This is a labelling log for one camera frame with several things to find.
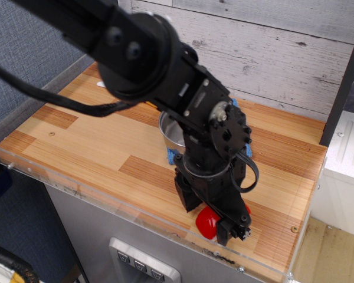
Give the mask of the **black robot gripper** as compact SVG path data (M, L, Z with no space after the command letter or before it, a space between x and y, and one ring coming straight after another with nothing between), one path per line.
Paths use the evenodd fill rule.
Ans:
M231 238L237 238L236 228L251 225L251 216L242 199L243 193L252 186L242 187L246 167L252 160L243 153L237 153L231 161L221 161L214 167L204 169L193 162L187 154L173 158L176 166L175 187L187 212L205 203L221 219L216 223L217 242L226 246Z

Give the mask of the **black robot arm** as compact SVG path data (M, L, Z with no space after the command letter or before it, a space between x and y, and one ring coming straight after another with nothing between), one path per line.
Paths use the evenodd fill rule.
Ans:
M251 216L241 187L251 128L228 90L198 62L160 15L128 14L115 1L19 1L91 56L115 103L90 106L36 88L0 67L0 78L24 94L94 117L150 102L182 129L185 152L174 158L175 186L187 211L206 203L219 217L216 239L250 235Z

